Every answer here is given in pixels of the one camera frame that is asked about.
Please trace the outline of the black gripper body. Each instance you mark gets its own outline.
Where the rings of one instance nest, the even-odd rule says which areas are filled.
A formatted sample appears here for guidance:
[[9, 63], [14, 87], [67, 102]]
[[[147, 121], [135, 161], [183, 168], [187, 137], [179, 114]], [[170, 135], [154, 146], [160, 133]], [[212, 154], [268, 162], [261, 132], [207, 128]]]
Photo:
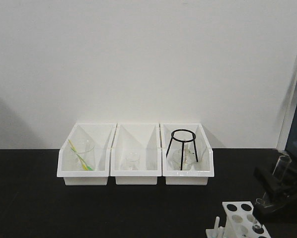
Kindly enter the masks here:
[[284, 198], [297, 198], [297, 160], [282, 165], [281, 185]]

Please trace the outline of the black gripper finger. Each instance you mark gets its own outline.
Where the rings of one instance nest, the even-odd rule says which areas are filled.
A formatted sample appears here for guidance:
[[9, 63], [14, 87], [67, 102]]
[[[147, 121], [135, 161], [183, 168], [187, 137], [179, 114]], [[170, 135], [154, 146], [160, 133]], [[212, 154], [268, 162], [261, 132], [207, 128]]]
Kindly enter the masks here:
[[253, 215], [275, 215], [289, 210], [297, 214], [297, 198], [284, 198], [283, 192], [274, 198], [272, 203], [266, 203], [264, 208], [253, 208]]
[[282, 193], [281, 182], [275, 178], [266, 168], [255, 167], [253, 175], [271, 198], [275, 198]]

